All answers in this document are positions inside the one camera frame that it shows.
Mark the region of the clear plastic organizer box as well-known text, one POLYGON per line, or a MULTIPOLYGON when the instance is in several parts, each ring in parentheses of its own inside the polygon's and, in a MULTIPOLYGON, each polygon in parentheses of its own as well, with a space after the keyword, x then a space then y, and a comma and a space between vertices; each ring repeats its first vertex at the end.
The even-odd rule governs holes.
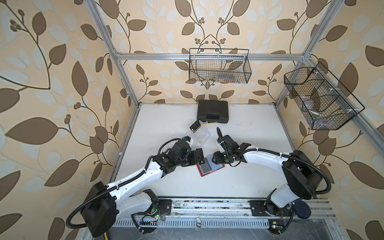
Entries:
POLYGON ((187 142, 190 143, 192 150, 202 148, 203 145, 211 137, 211 133, 207 126, 204 125, 202 121, 201 123, 202 126, 195 133, 190 130, 190 127, 189 130, 185 133, 184 138, 187 140, 187 142))

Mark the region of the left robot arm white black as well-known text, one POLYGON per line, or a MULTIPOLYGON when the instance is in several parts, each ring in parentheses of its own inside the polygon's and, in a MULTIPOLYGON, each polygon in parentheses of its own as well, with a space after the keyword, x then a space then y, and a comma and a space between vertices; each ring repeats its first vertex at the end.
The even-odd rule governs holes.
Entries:
POLYGON ((66 220, 68 228, 88 228, 92 237, 106 233, 119 218, 145 213, 159 204, 150 189, 137 191, 172 173, 176 167, 195 166, 204 159, 202 149, 168 150, 149 157, 145 167, 130 176, 104 185, 92 186, 85 201, 66 220))

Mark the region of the black plastic tool case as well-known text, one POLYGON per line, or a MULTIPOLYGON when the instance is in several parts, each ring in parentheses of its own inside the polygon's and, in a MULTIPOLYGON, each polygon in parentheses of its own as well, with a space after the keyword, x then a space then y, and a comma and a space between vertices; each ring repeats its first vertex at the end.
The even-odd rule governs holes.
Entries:
POLYGON ((227 101, 200 100, 197 120, 207 123, 227 124, 229 122, 229 104, 227 101))

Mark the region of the red leather card holder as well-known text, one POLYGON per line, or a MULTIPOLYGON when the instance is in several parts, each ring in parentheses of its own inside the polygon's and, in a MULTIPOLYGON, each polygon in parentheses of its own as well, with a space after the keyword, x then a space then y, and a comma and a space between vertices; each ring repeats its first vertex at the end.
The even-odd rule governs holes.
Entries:
POLYGON ((224 167, 225 167, 224 165, 217 165, 213 163, 212 159, 209 159, 209 158, 204 158, 204 160, 200 161, 197 164, 197 168, 201 177, 204 177, 213 172, 216 172, 224 167))

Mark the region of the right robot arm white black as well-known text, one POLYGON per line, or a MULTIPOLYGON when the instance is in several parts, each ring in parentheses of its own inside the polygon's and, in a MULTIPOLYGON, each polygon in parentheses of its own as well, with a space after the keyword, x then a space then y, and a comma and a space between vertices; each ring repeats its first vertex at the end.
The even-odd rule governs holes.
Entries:
POLYGON ((234 162, 262 165, 284 174, 286 183, 274 190, 266 199, 267 204, 280 209, 296 200, 310 200, 314 195, 325 194, 330 190, 330 185, 327 184, 326 189, 318 191, 321 181, 328 180, 327 176, 309 161, 291 154, 260 148, 214 153, 214 164, 225 165, 234 162))

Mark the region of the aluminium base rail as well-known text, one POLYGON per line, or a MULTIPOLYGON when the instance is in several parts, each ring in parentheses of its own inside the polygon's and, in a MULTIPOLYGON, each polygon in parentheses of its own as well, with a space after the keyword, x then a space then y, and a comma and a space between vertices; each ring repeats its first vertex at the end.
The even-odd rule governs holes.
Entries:
POLYGON ((294 206, 269 215, 262 199, 161 198, 157 211, 117 220, 102 240, 343 240, 327 200, 303 201, 312 214, 297 217, 294 206))

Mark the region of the dark round disc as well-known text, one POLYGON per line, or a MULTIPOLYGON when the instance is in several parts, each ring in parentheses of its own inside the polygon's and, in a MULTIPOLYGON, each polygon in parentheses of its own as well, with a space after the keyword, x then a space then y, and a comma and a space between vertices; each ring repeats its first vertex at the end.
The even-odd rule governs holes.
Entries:
POLYGON ((312 214, 312 210, 309 205, 303 201, 295 202, 294 210, 297 217, 304 220, 308 219, 312 214))

